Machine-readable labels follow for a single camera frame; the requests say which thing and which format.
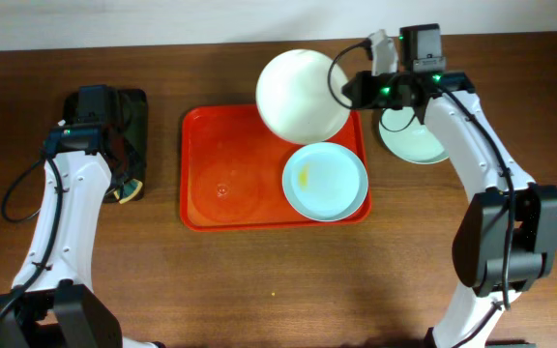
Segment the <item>mint green plate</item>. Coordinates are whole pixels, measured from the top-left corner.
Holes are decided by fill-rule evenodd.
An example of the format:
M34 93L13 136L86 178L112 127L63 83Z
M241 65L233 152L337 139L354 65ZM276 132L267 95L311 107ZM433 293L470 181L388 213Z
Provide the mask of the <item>mint green plate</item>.
M379 134L384 145L402 160L434 164L449 158L437 138L419 122L412 108L384 110Z

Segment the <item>green yellow sponge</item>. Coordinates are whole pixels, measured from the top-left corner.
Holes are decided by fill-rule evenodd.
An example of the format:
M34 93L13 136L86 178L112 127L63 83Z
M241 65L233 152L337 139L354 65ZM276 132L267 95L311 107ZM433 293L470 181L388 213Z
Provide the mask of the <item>green yellow sponge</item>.
M137 179L130 179L113 191L113 196L120 204L134 200L143 189L143 183Z

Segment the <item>white plate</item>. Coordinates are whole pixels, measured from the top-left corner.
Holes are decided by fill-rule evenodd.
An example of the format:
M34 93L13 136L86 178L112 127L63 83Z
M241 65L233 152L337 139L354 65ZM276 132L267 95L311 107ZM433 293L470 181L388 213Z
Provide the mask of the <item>white plate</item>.
M323 142L346 124L351 102L340 92L343 70L327 55L293 49L262 70L255 102L262 121L279 138L300 145Z

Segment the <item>light blue plate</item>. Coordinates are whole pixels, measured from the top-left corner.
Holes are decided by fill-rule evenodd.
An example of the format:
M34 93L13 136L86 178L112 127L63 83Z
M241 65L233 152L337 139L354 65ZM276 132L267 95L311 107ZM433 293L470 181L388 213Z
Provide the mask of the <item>light blue plate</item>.
M287 202L297 213L320 222L349 218L364 206L368 195L363 160L332 142L297 150L283 168L281 184Z

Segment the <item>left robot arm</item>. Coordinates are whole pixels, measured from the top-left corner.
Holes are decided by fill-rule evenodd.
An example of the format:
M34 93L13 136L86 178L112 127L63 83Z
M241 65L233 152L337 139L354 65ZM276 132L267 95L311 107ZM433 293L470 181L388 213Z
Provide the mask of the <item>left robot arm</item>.
M84 86L65 100L38 164L44 195L31 246L0 294L0 347L137 347L97 298L92 255L103 203L143 195L149 107L141 89Z

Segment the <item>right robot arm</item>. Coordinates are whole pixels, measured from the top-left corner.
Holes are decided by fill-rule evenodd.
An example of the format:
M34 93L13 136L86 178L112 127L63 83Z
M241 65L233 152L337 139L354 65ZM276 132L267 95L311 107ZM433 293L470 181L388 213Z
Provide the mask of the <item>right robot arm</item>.
M438 24L379 30L357 44L372 67L340 92L348 109L410 108L446 151L469 206L452 246L458 285L425 347L485 347L502 314L549 276L557 250L557 187L541 186L486 120L465 72L449 72Z

